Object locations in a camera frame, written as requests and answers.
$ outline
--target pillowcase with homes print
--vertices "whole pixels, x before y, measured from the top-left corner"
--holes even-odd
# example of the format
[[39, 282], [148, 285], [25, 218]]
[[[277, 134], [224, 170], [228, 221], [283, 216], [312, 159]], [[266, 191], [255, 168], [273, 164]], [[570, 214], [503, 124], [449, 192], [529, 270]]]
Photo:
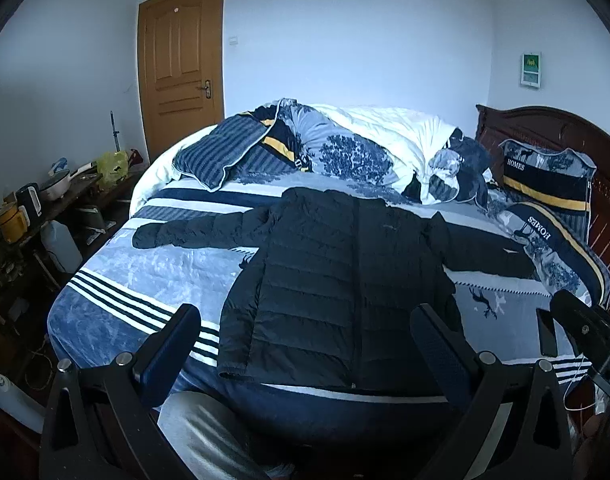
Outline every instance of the pillowcase with homes print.
[[587, 242], [592, 178], [596, 172], [589, 156], [571, 148], [556, 152], [513, 139], [503, 141], [500, 146], [504, 153], [505, 189], [519, 194], [519, 200], [546, 205]]
[[511, 238], [524, 244], [550, 294], [565, 289], [588, 306], [608, 306], [609, 269], [549, 208], [536, 202], [514, 203], [492, 218]]

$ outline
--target black puffer jacket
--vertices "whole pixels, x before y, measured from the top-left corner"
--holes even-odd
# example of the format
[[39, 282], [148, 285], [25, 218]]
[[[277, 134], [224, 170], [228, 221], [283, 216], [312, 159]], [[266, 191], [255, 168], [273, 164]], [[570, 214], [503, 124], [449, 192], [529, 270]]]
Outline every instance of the black puffer jacket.
[[259, 247], [223, 307], [220, 374], [412, 396], [438, 390], [410, 336], [410, 310], [429, 303], [462, 331], [443, 264], [519, 277], [534, 271], [515, 242], [440, 214], [422, 219], [383, 200], [303, 188], [271, 207], [147, 224], [133, 244]]

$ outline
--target jacket sleeve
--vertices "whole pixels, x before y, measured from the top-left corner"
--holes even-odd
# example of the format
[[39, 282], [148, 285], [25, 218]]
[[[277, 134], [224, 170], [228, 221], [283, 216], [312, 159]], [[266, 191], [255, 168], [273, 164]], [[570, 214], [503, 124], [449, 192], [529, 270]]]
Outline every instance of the jacket sleeve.
[[448, 224], [440, 213], [425, 222], [427, 244], [450, 270], [478, 270], [511, 278], [533, 278], [536, 273], [523, 246], [509, 238]]
[[258, 247], [280, 218], [285, 202], [255, 207], [242, 213], [203, 216], [192, 220], [174, 220], [139, 227], [132, 237], [137, 249], [175, 245], [188, 249], [214, 247]]

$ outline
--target wooden door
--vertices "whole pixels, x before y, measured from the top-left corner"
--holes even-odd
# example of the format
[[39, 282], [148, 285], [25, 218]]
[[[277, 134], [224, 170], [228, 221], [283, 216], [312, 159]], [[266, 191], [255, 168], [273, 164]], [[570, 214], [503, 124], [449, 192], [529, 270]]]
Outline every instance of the wooden door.
[[150, 161], [223, 120], [223, 0], [139, 6], [141, 113]]

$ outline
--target door handle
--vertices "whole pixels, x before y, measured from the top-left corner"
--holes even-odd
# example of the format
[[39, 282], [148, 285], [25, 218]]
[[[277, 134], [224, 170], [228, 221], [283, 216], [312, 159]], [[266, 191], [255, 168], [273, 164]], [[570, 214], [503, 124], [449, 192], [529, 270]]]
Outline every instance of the door handle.
[[197, 90], [205, 90], [205, 98], [211, 99], [211, 81], [209, 79], [205, 80], [205, 86], [197, 86]]

